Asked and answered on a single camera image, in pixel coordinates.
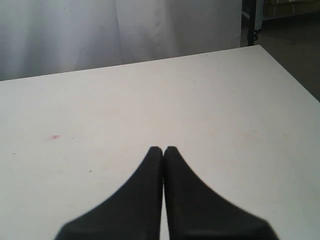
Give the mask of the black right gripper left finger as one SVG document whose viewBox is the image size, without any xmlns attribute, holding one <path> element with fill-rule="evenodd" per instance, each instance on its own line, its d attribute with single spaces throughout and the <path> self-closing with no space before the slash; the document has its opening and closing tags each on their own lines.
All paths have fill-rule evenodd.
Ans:
<svg viewBox="0 0 320 240">
<path fill-rule="evenodd" d="M 158 240 L 163 202 L 163 152 L 149 148 L 132 176 L 107 200 L 66 223 L 57 240 Z"/>
</svg>

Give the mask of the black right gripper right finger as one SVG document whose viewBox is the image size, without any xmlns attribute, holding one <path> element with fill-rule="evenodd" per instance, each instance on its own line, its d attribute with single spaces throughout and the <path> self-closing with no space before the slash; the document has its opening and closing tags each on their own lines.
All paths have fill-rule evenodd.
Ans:
<svg viewBox="0 0 320 240">
<path fill-rule="evenodd" d="M 207 186 L 179 150 L 164 152 L 164 194 L 171 240 L 277 240 L 270 224 Z"/>
</svg>

